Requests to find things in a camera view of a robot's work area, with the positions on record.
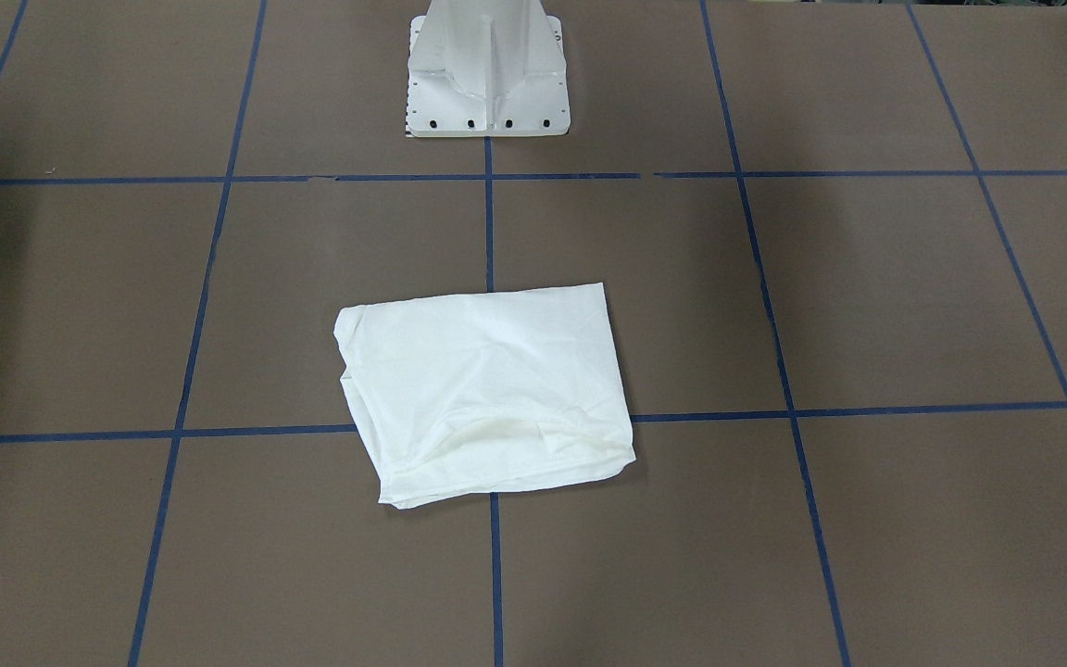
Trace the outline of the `white long sleeve t-shirt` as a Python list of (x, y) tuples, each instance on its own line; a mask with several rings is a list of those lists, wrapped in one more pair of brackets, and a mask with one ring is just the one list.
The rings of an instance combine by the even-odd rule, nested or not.
[(395, 510), (609, 480), (636, 461), (602, 283), (356, 305), (332, 334)]

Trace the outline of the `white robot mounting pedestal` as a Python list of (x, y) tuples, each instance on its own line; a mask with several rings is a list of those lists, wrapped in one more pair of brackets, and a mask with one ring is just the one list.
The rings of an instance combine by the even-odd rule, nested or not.
[(407, 136), (567, 134), (563, 37), (541, 1), (432, 1), (409, 23)]

